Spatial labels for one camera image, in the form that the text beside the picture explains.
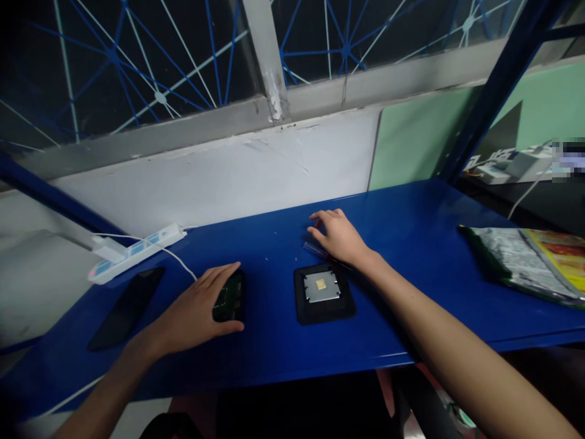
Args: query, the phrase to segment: hand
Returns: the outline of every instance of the hand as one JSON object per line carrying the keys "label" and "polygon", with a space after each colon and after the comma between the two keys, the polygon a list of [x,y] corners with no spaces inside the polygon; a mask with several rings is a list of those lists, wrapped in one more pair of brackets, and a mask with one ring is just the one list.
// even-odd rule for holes
{"label": "hand", "polygon": [[[319,244],[323,246],[330,255],[340,261],[356,265],[369,248],[361,238],[358,231],[349,222],[346,214],[341,209],[320,210],[309,217],[310,220],[317,220],[315,227],[309,227],[309,232]],[[327,235],[319,231],[319,226],[325,226]]]}
{"label": "hand", "polygon": [[216,322],[211,311],[239,262],[210,268],[143,331],[162,357],[205,343],[214,337],[244,330],[240,321]]}

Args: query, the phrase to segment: black phone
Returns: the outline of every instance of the black phone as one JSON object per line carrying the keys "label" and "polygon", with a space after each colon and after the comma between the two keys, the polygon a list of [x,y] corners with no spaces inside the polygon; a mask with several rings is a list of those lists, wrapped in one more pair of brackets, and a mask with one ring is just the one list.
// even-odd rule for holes
{"label": "black phone", "polygon": [[87,345],[88,351],[112,348],[130,335],[151,301],[164,273],[165,267],[158,267],[138,273],[132,278]]}

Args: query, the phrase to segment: circuit board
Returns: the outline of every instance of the circuit board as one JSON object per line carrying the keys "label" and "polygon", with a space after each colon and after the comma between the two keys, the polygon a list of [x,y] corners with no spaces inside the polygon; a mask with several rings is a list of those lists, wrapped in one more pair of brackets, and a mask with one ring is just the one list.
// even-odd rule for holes
{"label": "circuit board", "polygon": [[219,292],[213,306],[213,319],[217,322],[243,320],[244,273],[236,271]]}

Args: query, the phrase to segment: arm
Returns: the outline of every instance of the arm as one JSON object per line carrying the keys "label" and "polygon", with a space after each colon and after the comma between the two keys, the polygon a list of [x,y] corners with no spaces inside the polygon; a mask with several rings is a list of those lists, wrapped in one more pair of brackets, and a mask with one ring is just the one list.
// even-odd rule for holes
{"label": "arm", "polygon": [[[341,209],[310,219],[317,224],[309,233],[376,286],[425,364],[488,437],[580,437],[520,373],[370,250]],[[322,224],[326,235],[318,229]]]}
{"label": "arm", "polygon": [[238,267],[236,262],[207,270],[161,317],[131,339],[101,383],[55,437],[110,437],[132,393],[157,360],[214,337],[242,331],[242,322],[217,323],[211,316],[221,288]]}

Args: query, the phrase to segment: packaging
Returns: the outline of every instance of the packaging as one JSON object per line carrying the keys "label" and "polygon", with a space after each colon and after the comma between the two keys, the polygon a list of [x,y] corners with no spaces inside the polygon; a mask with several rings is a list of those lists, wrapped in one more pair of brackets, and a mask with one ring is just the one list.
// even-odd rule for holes
{"label": "packaging", "polygon": [[485,275],[517,290],[585,309],[585,240],[532,229],[460,226]]}

